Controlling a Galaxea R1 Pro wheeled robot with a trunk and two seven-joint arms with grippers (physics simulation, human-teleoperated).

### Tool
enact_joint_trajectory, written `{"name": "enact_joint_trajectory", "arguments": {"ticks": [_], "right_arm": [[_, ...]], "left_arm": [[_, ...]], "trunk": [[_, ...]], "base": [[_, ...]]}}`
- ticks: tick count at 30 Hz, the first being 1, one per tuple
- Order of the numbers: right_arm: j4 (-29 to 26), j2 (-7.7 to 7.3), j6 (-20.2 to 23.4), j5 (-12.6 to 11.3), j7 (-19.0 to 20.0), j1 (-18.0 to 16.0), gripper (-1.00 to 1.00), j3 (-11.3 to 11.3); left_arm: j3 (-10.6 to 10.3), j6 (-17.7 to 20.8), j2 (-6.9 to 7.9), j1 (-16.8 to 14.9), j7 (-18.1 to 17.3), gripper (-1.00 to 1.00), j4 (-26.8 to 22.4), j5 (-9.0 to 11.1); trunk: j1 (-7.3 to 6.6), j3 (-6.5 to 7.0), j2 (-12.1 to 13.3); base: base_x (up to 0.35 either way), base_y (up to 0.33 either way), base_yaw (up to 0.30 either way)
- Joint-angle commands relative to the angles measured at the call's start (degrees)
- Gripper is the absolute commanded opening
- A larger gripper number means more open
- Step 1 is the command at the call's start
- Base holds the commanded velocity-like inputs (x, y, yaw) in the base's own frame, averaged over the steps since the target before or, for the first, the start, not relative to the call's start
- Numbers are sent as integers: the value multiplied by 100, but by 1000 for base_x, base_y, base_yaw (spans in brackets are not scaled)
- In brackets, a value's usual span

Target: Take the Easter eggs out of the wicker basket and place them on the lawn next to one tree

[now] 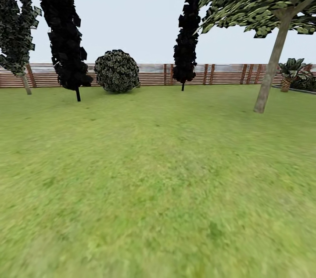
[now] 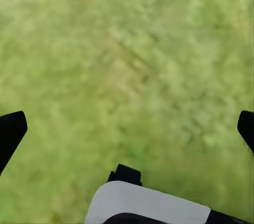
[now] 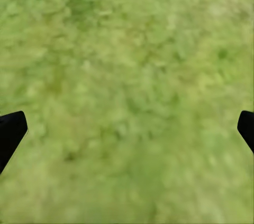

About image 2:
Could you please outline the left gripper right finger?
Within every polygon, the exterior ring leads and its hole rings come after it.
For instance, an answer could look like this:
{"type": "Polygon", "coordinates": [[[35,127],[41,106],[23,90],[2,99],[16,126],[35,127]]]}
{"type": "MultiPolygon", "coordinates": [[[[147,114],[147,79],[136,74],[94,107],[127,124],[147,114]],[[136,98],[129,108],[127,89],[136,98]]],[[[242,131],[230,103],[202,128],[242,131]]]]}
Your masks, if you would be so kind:
{"type": "Polygon", "coordinates": [[[254,153],[254,113],[241,111],[237,130],[254,153]]]}

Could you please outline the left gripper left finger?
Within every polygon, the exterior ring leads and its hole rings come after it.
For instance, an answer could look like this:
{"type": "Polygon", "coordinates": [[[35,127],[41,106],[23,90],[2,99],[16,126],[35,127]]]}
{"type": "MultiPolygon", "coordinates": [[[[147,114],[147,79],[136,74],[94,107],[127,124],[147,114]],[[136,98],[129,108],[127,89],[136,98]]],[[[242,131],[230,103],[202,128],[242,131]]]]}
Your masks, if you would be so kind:
{"type": "Polygon", "coordinates": [[[0,117],[0,174],[27,131],[28,125],[23,111],[0,117]]]}

